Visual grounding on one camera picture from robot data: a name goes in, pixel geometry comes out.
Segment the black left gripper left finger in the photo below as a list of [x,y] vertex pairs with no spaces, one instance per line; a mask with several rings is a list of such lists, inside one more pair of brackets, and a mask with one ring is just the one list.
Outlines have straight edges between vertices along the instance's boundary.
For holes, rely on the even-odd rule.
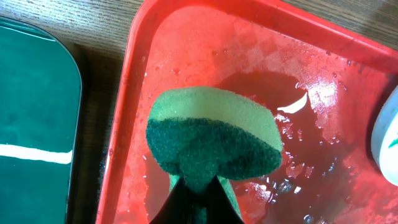
[[179,179],[158,214],[150,224],[195,224],[197,222],[198,195]]

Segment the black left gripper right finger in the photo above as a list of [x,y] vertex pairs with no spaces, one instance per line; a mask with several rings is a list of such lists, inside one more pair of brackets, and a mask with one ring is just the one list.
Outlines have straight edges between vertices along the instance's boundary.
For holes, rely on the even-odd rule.
[[206,208],[206,224],[244,223],[233,208],[217,176],[214,176],[200,197]]

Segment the green yellow scrub sponge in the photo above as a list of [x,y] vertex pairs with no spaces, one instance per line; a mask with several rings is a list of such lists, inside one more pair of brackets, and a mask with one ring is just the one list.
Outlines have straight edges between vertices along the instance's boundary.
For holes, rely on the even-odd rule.
[[230,184],[270,174],[282,163],[282,140],[266,107],[231,91],[208,86],[163,92],[152,105],[147,145],[169,174],[201,195],[212,179],[221,184],[236,213]]

